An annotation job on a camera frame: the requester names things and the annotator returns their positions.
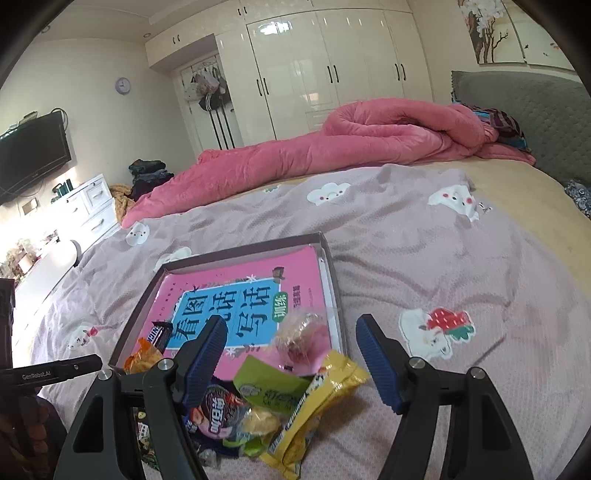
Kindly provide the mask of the green peas black packet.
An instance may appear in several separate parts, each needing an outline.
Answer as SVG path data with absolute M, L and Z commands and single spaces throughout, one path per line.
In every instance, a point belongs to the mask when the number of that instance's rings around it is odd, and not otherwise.
M 136 423 L 136 437 L 140 459 L 150 468 L 160 471 L 151 440 L 147 413 L 141 409 L 133 408 L 133 415 Z

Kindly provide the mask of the orange biscuit pack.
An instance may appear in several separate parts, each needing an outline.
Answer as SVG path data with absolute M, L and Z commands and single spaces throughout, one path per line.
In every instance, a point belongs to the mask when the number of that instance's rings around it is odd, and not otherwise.
M 126 374 L 146 372 L 163 359 L 160 351 L 145 338 L 139 338 L 138 344 L 138 350 L 124 362 L 123 370 Z

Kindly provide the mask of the blue Oreo packet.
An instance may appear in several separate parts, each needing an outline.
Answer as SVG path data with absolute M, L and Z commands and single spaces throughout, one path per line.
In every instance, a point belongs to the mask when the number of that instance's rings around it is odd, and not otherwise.
M 215 377 L 207 385 L 204 399 L 188 409 L 184 418 L 189 439 L 198 454 L 214 451 L 224 458 L 238 458 L 249 434 L 242 432 L 242 421 L 250 404 L 235 386 Z

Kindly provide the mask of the Snickers bar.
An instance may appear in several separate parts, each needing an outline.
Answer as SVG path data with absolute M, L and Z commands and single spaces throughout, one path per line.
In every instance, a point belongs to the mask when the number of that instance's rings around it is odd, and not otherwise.
M 168 321 L 145 322 L 139 335 L 139 339 L 144 339 L 154 346 L 161 354 L 167 348 L 173 332 L 173 325 Z

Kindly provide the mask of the yellow Alpenliebe candy packet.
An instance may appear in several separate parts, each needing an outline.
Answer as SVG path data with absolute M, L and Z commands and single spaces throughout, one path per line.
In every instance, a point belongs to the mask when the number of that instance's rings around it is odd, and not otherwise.
M 349 357 L 331 350 L 283 429 L 260 455 L 260 460 L 280 472 L 284 479 L 300 479 L 301 463 L 322 415 L 369 379 L 370 374 L 365 369 Z

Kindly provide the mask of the green milk candy bag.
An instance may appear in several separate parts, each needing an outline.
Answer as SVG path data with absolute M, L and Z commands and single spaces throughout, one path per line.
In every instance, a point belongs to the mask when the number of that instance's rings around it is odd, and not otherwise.
M 310 384 L 310 376 L 295 376 L 247 356 L 233 379 L 235 390 L 247 404 L 246 413 L 228 445 L 237 446 L 240 456 L 262 454 L 294 413 Z

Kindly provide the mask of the clear pink candy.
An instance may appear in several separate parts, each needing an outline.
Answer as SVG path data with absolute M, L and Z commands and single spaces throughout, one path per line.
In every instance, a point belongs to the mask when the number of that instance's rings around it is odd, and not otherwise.
M 331 350 L 328 322 L 315 311 L 294 309 L 280 322 L 271 344 L 288 364 L 311 366 Z

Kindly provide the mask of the dark cardboard box tray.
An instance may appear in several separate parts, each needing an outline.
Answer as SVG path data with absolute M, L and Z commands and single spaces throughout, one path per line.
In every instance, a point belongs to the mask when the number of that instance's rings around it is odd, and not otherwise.
M 275 251 L 284 253 L 307 245 L 314 247 L 318 255 L 322 291 L 324 291 L 325 295 L 324 317 L 329 325 L 332 342 L 331 350 L 345 354 L 348 351 L 348 344 L 346 344 L 345 328 L 342 325 L 342 302 L 341 298 L 339 298 L 338 282 L 337 277 L 335 277 L 335 268 L 332 265 L 329 244 L 322 233 L 312 233 L 230 248 L 163 264 L 155 273 L 133 310 L 109 360 L 110 366 L 122 368 L 125 360 L 133 354 L 131 350 L 135 344 L 136 334 L 141 329 L 140 323 L 149 310 L 148 303 L 155 298 L 155 291 L 166 274 L 192 273 L 209 268 L 235 265 L 236 263 L 263 259 Z

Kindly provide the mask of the lilac patterned bed sheet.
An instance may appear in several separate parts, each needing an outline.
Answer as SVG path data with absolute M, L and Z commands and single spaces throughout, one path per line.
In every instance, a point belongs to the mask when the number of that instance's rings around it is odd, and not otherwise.
M 368 313 L 439 369 L 484 368 L 534 476 L 563 472 L 590 427 L 590 222 L 521 163 L 361 168 L 147 219 L 67 274 L 29 358 L 109 358 L 167 255 L 308 233 L 328 241 L 353 359 Z

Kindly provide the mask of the dark patterned pillow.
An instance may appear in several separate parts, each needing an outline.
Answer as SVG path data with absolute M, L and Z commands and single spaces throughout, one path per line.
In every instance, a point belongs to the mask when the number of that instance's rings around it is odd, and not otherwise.
M 577 208 L 588 218 L 591 218 L 591 192 L 588 187 L 575 181 L 569 180 L 565 187 L 565 193 L 571 198 Z

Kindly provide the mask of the pink fleece blanket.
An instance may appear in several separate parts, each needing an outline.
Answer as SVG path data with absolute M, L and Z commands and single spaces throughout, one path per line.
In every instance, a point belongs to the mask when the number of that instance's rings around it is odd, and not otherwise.
M 205 150 L 189 169 L 143 195 L 122 219 L 186 212 L 274 181 L 383 164 L 414 165 L 470 157 L 532 165 L 528 152 L 462 104 L 384 98 L 336 108 L 316 132 L 231 150 Z

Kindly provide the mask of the bags hanging on door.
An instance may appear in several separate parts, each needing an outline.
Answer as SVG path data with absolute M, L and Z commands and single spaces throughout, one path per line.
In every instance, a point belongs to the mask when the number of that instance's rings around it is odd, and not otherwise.
M 228 82 L 216 65 L 206 66 L 192 74 L 184 88 L 184 99 L 197 102 L 206 112 L 217 110 L 231 102 Z

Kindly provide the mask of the white wardrobe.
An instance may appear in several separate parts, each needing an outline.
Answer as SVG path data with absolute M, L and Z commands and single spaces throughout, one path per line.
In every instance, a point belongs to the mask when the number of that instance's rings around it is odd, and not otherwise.
M 168 72 L 197 151 L 317 131 L 332 111 L 379 98 L 431 100 L 425 52 L 405 1 L 225 1 L 146 43 Z M 193 73 L 216 65 L 231 102 L 186 102 Z

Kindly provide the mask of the wall mounted television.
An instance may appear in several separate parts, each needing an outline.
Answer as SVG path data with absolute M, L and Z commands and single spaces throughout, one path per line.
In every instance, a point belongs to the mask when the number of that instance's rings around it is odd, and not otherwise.
M 1 204 L 25 191 L 71 160 L 64 115 L 52 111 L 1 136 Z

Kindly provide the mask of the round wall clock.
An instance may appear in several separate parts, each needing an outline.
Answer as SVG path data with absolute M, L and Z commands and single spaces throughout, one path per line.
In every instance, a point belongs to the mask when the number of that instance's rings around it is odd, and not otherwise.
M 115 90 L 119 95 L 128 95 L 131 91 L 131 83 L 125 77 L 120 77 L 115 82 Z

